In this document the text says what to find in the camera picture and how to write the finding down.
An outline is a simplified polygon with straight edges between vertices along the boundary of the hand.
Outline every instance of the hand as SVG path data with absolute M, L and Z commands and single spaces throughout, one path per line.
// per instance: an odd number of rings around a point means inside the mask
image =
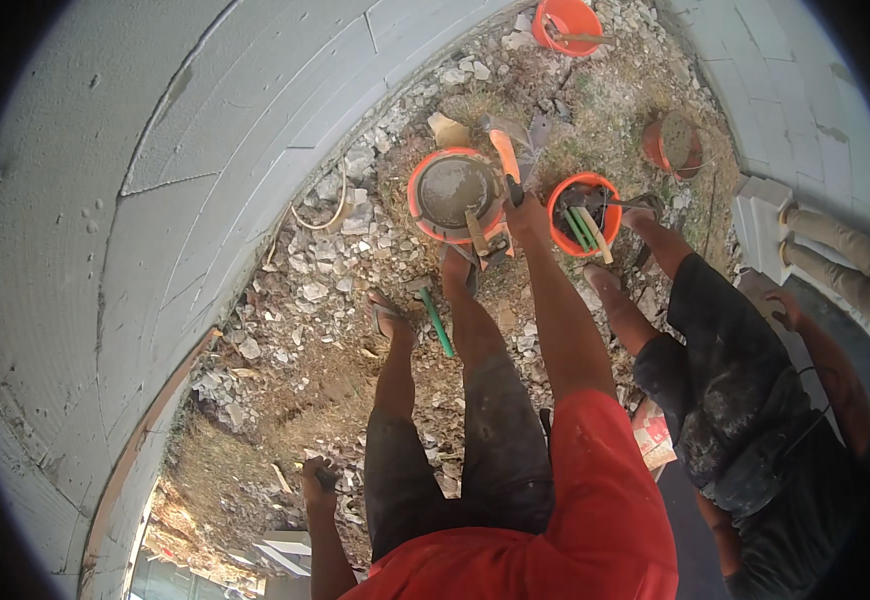
M 335 489 L 325 491 L 322 489 L 322 483 L 315 476 L 317 470 L 328 469 L 331 465 L 331 460 L 324 456 L 316 456 L 308 459 L 301 466 L 301 495 L 305 499 L 307 510 L 335 512 Z
M 526 192 L 525 200 L 518 208 L 511 199 L 506 199 L 502 209 L 508 217 L 508 229 L 519 244 L 529 247 L 540 242 L 543 246 L 550 246 L 549 213 L 535 194 Z
M 762 296 L 766 301 L 777 301 L 785 307 L 785 312 L 772 311 L 772 317 L 788 331 L 798 331 L 803 322 L 802 308 L 792 297 L 792 294 L 786 292 L 782 288 L 768 290 Z

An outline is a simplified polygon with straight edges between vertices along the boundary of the red shirt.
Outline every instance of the red shirt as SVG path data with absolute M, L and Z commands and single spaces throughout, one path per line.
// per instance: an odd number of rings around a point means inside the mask
M 544 534 L 465 527 L 416 537 L 343 598 L 674 598 L 669 516 L 619 403 L 571 393 L 555 409 L 551 453 L 555 511 Z

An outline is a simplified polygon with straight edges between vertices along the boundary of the black shirt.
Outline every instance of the black shirt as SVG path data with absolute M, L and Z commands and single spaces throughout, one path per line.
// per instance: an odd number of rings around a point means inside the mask
M 859 460 L 826 419 L 787 458 L 778 494 L 732 523 L 742 568 L 725 585 L 735 600 L 807 595 L 852 533 L 870 490 L 870 438 Z

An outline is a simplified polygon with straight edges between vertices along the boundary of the trowel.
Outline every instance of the trowel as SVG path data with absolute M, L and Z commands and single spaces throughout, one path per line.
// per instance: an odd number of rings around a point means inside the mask
M 525 185 L 535 171 L 535 164 L 549 143 L 551 119 L 546 114 L 536 114 L 526 129 L 511 119 L 485 113 L 478 119 L 478 125 L 488 133 L 491 145 L 498 151 L 512 204 L 518 207 L 525 199 Z M 520 146 L 519 154 L 513 140 Z

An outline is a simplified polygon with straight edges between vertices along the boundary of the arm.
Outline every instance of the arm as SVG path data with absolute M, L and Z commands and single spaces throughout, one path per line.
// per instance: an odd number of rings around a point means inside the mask
M 508 200 L 504 207 L 509 229 L 528 260 L 538 342 L 555 402 L 587 389 L 615 398 L 612 364 L 602 336 L 585 302 L 552 255 L 546 210 L 531 194 L 525 195 L 518 208 Z
M 698 512 L 715 537 L 715 547 L 718 549 L 718 563 L 722 568 L 722 577 L 734 575 L 741 570 L 741 537 L 739 530 L 732 526 L 732 515 L 718 508 L 712 500 L 695 490 L 695 501 Z
M 312 540 L 312 600 L 335 600 L 358 585 L 335 529 L 335 490 L 323 490 L 315 477 L 315 470 L 330 464 L 319 456 L 308 459 L 301 468 L 301 490 Z
M 778 301 L 784 306 L 784 313 L 773 312 L 772 317 L 786 330 L 801 335 L 845 445 L 855 458 L 861 459 L 870 438 L 870 400 L 852 361 L 814 320 L 802 314 L 791 294 L 781 289 L 771 290 L 765 294 L 765 300 Z

